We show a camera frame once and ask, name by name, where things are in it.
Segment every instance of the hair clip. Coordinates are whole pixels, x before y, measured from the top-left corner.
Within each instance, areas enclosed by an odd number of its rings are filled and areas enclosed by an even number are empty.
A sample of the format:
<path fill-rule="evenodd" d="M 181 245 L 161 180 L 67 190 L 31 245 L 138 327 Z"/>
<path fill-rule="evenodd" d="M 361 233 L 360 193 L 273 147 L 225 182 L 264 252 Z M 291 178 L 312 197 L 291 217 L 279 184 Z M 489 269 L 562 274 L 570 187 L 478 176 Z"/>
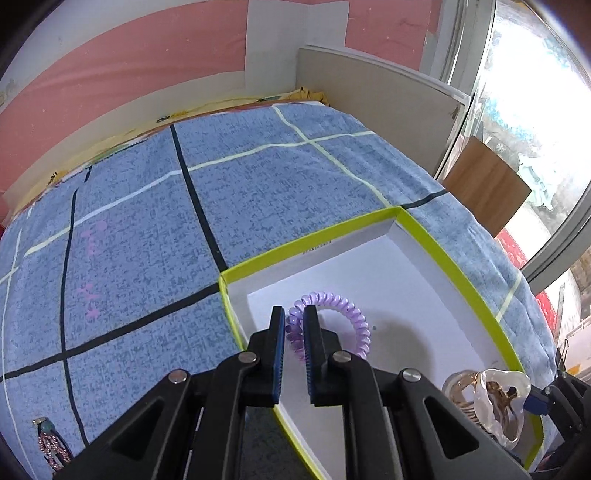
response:
<path fill-rule="evenodd" d="M 33 425 L 37 428 L 41 453 L 54 471 L 61 470 L 72 461 L 72 451 L 47 417 L 33 420 Z"/>

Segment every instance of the black stripe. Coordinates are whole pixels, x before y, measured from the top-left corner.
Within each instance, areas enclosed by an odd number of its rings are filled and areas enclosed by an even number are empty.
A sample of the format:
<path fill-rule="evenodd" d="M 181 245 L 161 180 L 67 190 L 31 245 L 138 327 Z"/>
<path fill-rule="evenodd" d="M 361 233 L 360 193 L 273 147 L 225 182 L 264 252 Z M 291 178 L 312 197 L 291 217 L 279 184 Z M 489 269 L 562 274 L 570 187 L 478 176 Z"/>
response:
<path fill-rule="evenodd" d="M 64 328 L 64 312 L 66 309 L 66 275 L 68 273 L 68 259 L 70 258 L 70 248 L 72 247 L 72 236 L 74 234 L 74 213 L 76 212 L 76 194 L 78 190 L 72 195 L 72 212 L 70 214 L 70 232 L 68 234 L 68 243 L 66 245 L 66 256 L 64 258 L 64 271 L 61 275 L 61 292 L 60 292 L 60 340 L 61 340 L 61 352 L 66 351 L 66 330 Z M 88 447 L 88 439 L 86 438 L 86 432 L 84 431 L 84 424 L 76 408 L 76 402 L 74 401 L 74 392 L 72 390 L 72 379 L 70 378 L 70 367 L 68 366 L 68 360 L 63 359 L 64 362 L 64 373 L 66 375 L 66 386 L 68 389 L 68 397 L 70 398 L 70 407 L 72 407 L 72 413 L 76 418 L 76 423 L 80 429 L 80 437 L 82 442 Z"/>
<path fill-rule="evenodd" d="M 436 199 L 437 197 L 440 197 L 441 195 L 445 195 L 446 193 L 448 193 L 446 189 L 439 190 L 439 192 L 430 193 L 425 198 L 417 200 L 416 202 L 405 203 L 404 205 L 401 205 L 401 207 L 405 210 L 408 210 L 409 208 L 420 207 L 421 205 L 425 205 L 426 203 L 429 203 L 431 200 Z"/>
<path fill-rule="evenodd" d="M 71 358 L 76 355 L 80 355 L 81 353 L 85 353 L 89 350 L 92 350 L 93 348 L 96 348 L 100 345 L 110 342 L 111 340 L 115 340 L 123 335 L 126 335 L 127 333 L 131 333 L 135 330 L 145 327 L 146 325 L 149 325 L 150 323 L 155 322 L 156 320 L 158 320 L 166 315 L 170 315 L 171 313 L 177 312 L 179 310 L 182 310 L 183 308 L 194 305 L 198 301 L 206 299 L 210 295 L 213 295 L 219 291 L 220 291 L 220 289 L 219 289 L 219 285 L 217 283 L 209 285 L 209 286 L 205 287 L 204 289 L 198 291 L 197 293 L 193 293 L 193 294 L 189 295 L 188 297 L 185 297 L 181 300 L 175 301 L 174 303 L 166 305 L 165 307 L 163 307 L 159 310 L 156 310 L 155 312 L 152 312 L 152 313 L 140 318 L 139 320 L 128 323 L 127 325 L 124 325 L 123 327 L 112 330 L 104 335 L 98 336 L 97 338 L 93 338 L 92 340 L 90 340 L 86 343 L 83 343 L 77 347 L 66 350 L 65 352 L 61 352 L 61 353 L 57 353 L 52 356 L 48 356 L 47 358 L 44 358 L 43 360 L 41 360 L 37 363 L 34 363 L 32 365 L 27 365 L 26 367 L 19 368 L 18 370 L 13 370 L 12 372 L 7 372 L 5 378 L 8 380 L 10 378 L 19 377 L 20 375 L 34 372 L 34 371 L 39 370 L 41 368 L 47 367 L 49 365 L 56 364 L 58 362 L 63 362 L 68 358 Z"/>
<path fill-rule="evenodd" d="M 92 165 L 90 167 L 88 167 L 88 171 L 86 172 L 86 177 L 84 177 L 84 183 L 86 183 L 86 180 L 88 180 L 88 177 L 90 177 L 91 171 L 92 171 Z"/>
<path fill-rule="evenodd" d="M 183 177 L 185 183 L 187 184 L 187 190 L 189 191 L 191 202 L 193 203 L 193 207 L 195 208 L 197 219 L 199 220 L 199 224 L 201 225 L 201 229 L 203 230 L 203 234 L 205 235 L 205 240 L 207 240 L 207 244 L 212 252 L 213 259 L 217 265 L 217 268 L 220 272 L 223 272 L 224 270 L 228 269 L 228 264 L 223 259 L 222 252 L 220 251 L 220 248 L 217 245 L 216 239 L 213 236 L 212 229 L 209 226 L 209 223 L 207 222 L 207 218 L 205 217 L 205 212 L 203 211 L 203 207 L 201 206 L 201 202 L 199 201 L 199 197 L 197 196 L 197 191 L 195 190 L 195 185 L 193 185 L 191 175 L 189 174 L 189 169 L 187 168 L 187 164 L 185 163 L 183 151 L 181 150 L 181 145 L 180 143 L 178 143 L 177 131 L 174 128 L 174 124 L 170 124 L 170 131 L 173 134 L 174 146 L 177 149 L 178 163 L 181 165 L 181 171 L 183 172 Z"/>

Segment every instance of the blue blanket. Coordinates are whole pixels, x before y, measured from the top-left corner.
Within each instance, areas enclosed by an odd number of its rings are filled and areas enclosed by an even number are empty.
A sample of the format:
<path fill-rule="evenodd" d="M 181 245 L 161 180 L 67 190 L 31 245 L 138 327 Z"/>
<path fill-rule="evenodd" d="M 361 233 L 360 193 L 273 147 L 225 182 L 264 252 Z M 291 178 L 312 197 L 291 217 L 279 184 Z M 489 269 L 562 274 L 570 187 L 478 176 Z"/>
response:
<path fill-rule="evenodd" d="M 355 118 L 292 103 L 166 128 L 62 182 L 0 243 L 0 432 L 50 479 L 31 420 L 79 453 L 167 372 L 237 351 L 220 270 L 403 205 L 465 272 L 538 386 L 554 345 L 522 274 L 423 169 Z M 267 411 L 249 412 L 243 478 L 308 473 Z"/>

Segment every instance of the white panel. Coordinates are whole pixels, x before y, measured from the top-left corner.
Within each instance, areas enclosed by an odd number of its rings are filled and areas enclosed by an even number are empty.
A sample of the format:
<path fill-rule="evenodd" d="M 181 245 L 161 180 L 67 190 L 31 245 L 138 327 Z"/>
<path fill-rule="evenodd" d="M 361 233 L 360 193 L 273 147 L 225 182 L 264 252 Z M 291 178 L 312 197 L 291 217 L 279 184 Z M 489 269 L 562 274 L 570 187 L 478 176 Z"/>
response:
<path fill-rule="evenodd" d="M 246 28 L 246 91 L 273 95 L 296 88 L 297 52 L 314 44 L 345 45 L 348 2 L 304 5 L 251 0 Z"/>
<path fill-rule="evenodd" d="M 415 70 L 350 48 L 305 47 L 297 85 L 326 93 L 429 174 L 435 175 L 459 129 L 468 95 Z"/>
<path fill-rule="evenodd" d="M 41 72 L 107 30 L 139 17 L 206 0 L 64 0 L 31 34 L 0 80 L 0 113 Z"/>
<path fill-rule="evenodd" d="M 310 5 L 305 44 L 330 48 L 344 47 L 348 21 L 349 2 Z"/>

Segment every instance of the wooden board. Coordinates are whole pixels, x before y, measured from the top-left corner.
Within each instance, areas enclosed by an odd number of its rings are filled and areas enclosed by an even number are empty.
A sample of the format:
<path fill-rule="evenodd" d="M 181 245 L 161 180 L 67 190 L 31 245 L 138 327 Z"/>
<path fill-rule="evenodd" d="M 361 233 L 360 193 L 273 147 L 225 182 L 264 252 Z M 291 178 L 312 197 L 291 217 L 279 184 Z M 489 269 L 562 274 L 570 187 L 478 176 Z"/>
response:
<path fill-rule="evenodd" d="M 470 138 L 442 184 L 492 236 L 531 193 L 519 175 L 476 137 Z"/>

